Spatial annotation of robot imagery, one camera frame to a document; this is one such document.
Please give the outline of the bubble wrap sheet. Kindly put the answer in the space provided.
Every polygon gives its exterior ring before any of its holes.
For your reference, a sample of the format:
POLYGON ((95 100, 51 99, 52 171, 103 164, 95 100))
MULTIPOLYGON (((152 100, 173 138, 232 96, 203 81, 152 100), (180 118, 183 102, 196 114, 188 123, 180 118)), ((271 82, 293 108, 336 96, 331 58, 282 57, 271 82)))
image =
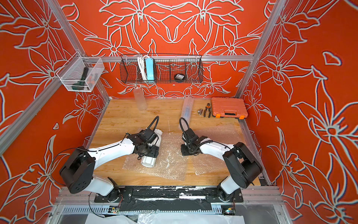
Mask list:
POLYGON ((193 167, 196 175, 203 175, 213 172, 228 173, 227 166, 222 155, 233 148, 238 142, 245 143, 241 129, 233 124, 218 125, 193 130, 198 137, 206 136, 212 143, 203 145, 204 151, 211 154, 199 154, 192 156, 193 167))
POLYGON ((183 140, 180 133, 163 133, 154 167, 147 168, 141 165, 136 155, 127 156, 123 169, 172 179, 185 180, 187 170, 187 157, 182 156, 181 144, 183 140))

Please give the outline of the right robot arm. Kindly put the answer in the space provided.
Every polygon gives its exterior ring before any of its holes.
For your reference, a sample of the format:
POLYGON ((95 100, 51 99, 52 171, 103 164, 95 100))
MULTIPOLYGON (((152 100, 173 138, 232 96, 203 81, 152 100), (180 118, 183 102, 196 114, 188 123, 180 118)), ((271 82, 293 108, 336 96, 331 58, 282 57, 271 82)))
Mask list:
POLYGON ((225 162, 230 173, 218 186, 216 196, 223 202, 228 202, 234 192, 240 188, 246 189, 261 174, 262 166, 248 147, 238 142, 224 144, 206 136, 198 137, 192 129, 183 131, 181 152, 183 156, 206 154, 225 162))

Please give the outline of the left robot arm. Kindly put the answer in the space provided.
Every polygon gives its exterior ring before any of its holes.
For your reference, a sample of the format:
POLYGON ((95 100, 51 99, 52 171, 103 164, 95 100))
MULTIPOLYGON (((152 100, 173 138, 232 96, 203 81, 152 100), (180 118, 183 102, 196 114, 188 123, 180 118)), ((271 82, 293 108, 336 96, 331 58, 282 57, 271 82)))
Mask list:
POLYGON ((88 150, 77 148, 60 169, 60 176, 71 194, 90 191, 103 196, 108 202, 114 202, 121 196, 118 185, 112 178, 103 179, 94 175, 94 170, 116 158, 131 154, 138 155, 142 166, 154 167, 162 133, 159 129, 146 128, 110 145, 88 150))

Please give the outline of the clear glass vase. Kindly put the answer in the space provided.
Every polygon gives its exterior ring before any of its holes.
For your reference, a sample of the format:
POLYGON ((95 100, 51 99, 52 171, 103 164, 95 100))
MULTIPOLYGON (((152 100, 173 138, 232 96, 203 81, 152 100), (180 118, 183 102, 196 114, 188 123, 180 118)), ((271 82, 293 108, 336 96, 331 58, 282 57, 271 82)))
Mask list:
POLYGON ((133 90, 133 94, 134 94, 134 98, 135 98, 135 101, 136 101, 136 104, 137 104, 137 108, 140 111, 146 110, 148 106, 147 106, 147 103, 146 103, 146 99, 145 99, 145 96, 144 96, 143 89, 142 88, 135 88, 133 90))

